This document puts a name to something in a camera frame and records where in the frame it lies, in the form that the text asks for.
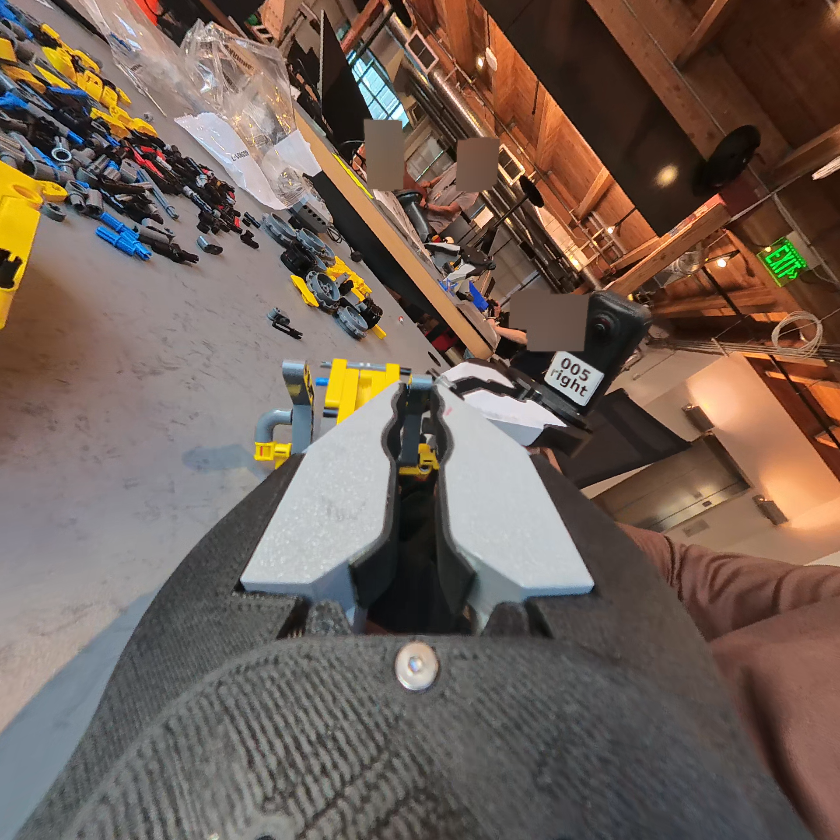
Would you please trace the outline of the black monitor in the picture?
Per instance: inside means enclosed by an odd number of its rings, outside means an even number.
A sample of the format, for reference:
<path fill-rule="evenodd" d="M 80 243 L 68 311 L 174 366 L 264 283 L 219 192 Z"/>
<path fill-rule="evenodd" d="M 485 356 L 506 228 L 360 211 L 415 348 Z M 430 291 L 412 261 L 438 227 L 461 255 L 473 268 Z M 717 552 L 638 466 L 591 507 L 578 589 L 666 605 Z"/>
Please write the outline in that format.
<path fill-rule="evenodd" d="M 371 112 L 324 10 L 320 13 L 318 96 L 332 144 L 346 159 L 364 142 L 364 122 Z"/>

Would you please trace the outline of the grey toy motor block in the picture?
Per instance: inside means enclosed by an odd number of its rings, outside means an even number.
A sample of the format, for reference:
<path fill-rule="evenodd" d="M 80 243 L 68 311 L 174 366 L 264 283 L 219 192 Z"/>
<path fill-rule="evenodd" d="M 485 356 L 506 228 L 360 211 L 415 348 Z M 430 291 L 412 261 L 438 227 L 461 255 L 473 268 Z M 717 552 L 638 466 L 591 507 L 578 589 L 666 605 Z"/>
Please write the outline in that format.
<path fill-rule="evenodd" d="M 320 199 L 306 193 L 288 208 L 290 217 L 294 217 L 300 226 L 320 234 L 326 232 L 332 225 L 333 219 L 328 208 Z"/>

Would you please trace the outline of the green exit sign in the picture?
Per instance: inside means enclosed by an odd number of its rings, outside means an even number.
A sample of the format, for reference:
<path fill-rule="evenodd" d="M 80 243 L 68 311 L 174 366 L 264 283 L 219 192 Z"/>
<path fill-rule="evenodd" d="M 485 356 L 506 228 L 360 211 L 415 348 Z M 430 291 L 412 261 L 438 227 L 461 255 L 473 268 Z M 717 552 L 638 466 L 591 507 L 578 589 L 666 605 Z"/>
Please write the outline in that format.
<path fill-rule="evenodd" d="M 761 248 L 757 257 L 779 288 L 788 286 L 801 274 L 810 270 L 801 251 L 786 236 Z"/>

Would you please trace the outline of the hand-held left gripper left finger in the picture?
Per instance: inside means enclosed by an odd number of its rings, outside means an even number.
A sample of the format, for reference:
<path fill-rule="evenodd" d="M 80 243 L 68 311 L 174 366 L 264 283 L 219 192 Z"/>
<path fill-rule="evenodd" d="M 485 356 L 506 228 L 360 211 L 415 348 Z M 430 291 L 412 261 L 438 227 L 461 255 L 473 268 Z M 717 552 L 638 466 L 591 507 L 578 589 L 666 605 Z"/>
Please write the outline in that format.
<path fill-rule="evenodd" d="M 308 448 L 241 575 L 246 592 L 336 602 L 364 623 L 396 572 L 402 403 L 402 384 L 388 385 Z"/>

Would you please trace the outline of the clear plastic bag white slip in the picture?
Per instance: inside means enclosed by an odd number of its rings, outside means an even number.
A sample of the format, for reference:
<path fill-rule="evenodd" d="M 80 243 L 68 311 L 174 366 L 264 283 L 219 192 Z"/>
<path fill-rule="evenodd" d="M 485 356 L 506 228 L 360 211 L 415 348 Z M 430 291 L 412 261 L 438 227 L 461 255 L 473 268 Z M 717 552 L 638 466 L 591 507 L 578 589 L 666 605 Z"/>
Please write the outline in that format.
<path fill-rule="evenodd" d="M 297 204 L 308 194 L 302 177 L 321 166 L 298 128 L 279 50 L 196 21 L 179 57 L 192 91 L 176 123 L 261 205 Z"/>

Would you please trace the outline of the yellow grey toy vehicle assembly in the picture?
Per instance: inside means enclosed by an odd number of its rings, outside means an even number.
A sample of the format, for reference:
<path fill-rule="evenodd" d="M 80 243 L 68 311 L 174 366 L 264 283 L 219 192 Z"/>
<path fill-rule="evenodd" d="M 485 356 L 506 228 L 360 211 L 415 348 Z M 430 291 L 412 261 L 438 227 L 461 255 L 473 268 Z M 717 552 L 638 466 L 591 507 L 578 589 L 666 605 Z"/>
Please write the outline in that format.
<path fill-rule="evenodd" d="M 402 476 L 426 477 L 438 470 L 435 448 L 427 441 L 425 416 L 434 384 L 433 375 L 420 375 L 396 363 L 368 364 L 334 359 L 322 364 L 327 377 L 314 378 L 305 361 L 284 360 L 281 374 L 291 409 L 271 409 L 255 426 L 254 460 L 278 469 L 314 440 L 315 390 L 324 389 L 322 418 L 341 424 L 390 385 L 405 387 L 401 450 L 397 460 Z"/>

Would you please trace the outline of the pile of small building pieces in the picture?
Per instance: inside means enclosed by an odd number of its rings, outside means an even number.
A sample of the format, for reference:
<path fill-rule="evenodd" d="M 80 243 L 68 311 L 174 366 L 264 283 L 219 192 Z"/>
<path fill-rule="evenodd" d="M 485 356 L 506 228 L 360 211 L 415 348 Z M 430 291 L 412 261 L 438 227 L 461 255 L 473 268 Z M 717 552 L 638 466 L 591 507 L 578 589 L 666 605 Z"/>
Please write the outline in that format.
<path fill-rule="evenodd" d="M 258 250 L 259 221 L 241 213 L 235 188 L 176 145 L 100 59 L 12 2 L 2 2 L 2 162 L 63 186 L 67 209 L 97 223 L 96 236 L 133 259 L 194 265 L 207 235 Z"/>

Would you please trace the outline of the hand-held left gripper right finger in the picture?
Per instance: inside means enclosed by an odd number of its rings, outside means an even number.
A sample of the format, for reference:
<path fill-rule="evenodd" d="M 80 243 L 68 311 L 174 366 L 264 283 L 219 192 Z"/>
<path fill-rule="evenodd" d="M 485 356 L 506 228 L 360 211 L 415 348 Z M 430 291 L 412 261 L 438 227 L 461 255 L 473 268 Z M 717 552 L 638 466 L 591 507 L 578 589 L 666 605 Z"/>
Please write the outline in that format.
<path fill-rule="evenodd" d="M 487 625 L 501 605 L 593 593 L 595 582 L 527 449 L 437 379 L 434 436 L 437 592 L 431 632 Z"/>

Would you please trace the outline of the group of toy wheels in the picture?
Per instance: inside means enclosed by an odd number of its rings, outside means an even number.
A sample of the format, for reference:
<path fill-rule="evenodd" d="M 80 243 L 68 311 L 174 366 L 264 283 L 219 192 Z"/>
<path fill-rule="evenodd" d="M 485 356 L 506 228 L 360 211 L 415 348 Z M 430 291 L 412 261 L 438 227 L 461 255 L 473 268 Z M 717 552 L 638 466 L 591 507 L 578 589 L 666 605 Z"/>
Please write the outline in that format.
<path fill-rule="evenodd" d="M 263 214 L 261 227 L 283 247 L 280 261 L 290 275 L 306 280 L 320 304 L 317 310 L 333 317 L 356 340 L 369 333 L 386 338 L 380 324 L 383 310 L 373 300 L 370 287 L 319 236 L 293 227 L 274 213 Z"/>

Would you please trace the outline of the long wooden table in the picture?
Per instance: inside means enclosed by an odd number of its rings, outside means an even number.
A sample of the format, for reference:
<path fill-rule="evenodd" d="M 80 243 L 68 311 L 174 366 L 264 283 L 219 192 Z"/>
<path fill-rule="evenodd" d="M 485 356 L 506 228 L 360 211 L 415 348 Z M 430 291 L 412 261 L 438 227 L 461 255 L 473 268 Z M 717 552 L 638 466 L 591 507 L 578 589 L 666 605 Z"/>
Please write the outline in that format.
<path fill-rule="evenodd" d="M 427 312 L 435 312 L 475 357 L 488 360 L 489 340 L 466 317 L 459 300 L 438 282 L 439 273 L 428 253 L 415 246 L 389 209 L 369 196 L 354 180 L 319 126 L 295 106 L 297 128 L 322 169 L 316 187 L 342 236 L 361 251 L 364 263 L 382 284 Z"/>

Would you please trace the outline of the black round ceiling lamp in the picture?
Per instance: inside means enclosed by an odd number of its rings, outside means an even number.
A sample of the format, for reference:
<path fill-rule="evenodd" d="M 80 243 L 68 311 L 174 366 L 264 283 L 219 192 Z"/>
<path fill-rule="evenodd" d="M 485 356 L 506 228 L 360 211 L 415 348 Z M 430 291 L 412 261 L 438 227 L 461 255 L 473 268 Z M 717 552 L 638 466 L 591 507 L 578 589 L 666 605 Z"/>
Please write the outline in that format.
<path fill-rule="evenodd" d="M 698 164 L 691 180 L 692 193 L 705 201 L 734 182 L 748 167 L 761 144 L 761 132 L 744 124 L 728 133 L 710 156 Z"/>

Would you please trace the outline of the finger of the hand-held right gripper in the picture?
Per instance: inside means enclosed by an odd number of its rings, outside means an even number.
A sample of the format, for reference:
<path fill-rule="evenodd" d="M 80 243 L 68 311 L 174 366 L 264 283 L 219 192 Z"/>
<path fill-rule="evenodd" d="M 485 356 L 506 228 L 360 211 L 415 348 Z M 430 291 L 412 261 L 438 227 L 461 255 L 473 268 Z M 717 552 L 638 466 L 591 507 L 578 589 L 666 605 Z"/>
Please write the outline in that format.
<path fill-rule="evenodd" d="M 470 395 L 526 399 L 525 391 L 510 378 L 506 370 L 500 371 L 488 364 L 461 363 L 441 374 L 434 386 L 465 400 Z"/>
<path fill-rule="evenodd" d="M 469 392 L 461 398 L 521 446 L 534 445 L 543 430 L 553 426 L 553 414 L 533 401 L 494 392 Z"/>

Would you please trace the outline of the black battery box yellow beams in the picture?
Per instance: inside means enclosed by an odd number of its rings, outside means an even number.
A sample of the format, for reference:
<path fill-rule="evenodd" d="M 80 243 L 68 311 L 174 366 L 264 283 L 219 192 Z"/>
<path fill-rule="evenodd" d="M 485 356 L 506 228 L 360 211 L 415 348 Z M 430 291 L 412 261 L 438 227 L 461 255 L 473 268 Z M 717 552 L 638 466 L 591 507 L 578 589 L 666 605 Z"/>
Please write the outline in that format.
<path fill-rule="evenodd" d="M 1 163 L 1 328 L 25 274 L 45 203 L 62 203 L 67 190 Z"/>

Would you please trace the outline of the person's right forearm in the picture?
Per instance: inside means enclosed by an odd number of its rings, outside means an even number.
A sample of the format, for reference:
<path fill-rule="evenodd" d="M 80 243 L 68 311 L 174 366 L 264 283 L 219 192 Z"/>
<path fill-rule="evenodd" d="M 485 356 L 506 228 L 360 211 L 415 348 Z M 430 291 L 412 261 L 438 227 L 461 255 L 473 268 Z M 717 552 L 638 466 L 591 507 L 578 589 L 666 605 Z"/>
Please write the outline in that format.
<path fill-rule="evenodd" d="M 839 595 L 835 566 L 716 552 L 624 524 L 621 530 L 675 591 L 708 642 Z"/>

